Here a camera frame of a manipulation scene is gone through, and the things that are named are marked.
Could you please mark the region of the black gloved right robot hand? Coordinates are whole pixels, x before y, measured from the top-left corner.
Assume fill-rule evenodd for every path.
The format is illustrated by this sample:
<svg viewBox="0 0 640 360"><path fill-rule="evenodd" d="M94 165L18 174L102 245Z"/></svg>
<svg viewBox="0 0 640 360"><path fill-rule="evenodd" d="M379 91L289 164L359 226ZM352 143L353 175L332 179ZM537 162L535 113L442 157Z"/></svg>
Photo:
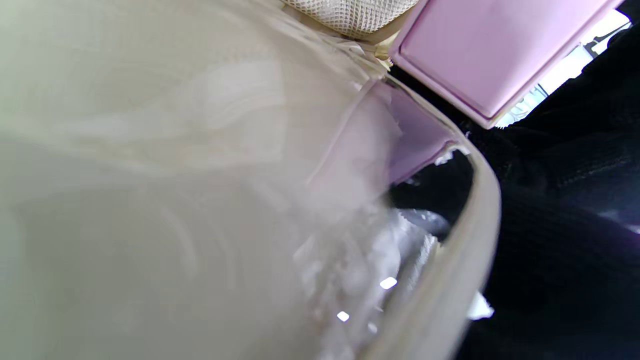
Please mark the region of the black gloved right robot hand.
<svg viewBox="0 0 640 360"><path fill-rule="evenodd" d="M483 291L494 314L457 360L639 358L639 2L630 27L528 116L482 129L402 68L496 174L502 221Z"/></svg>

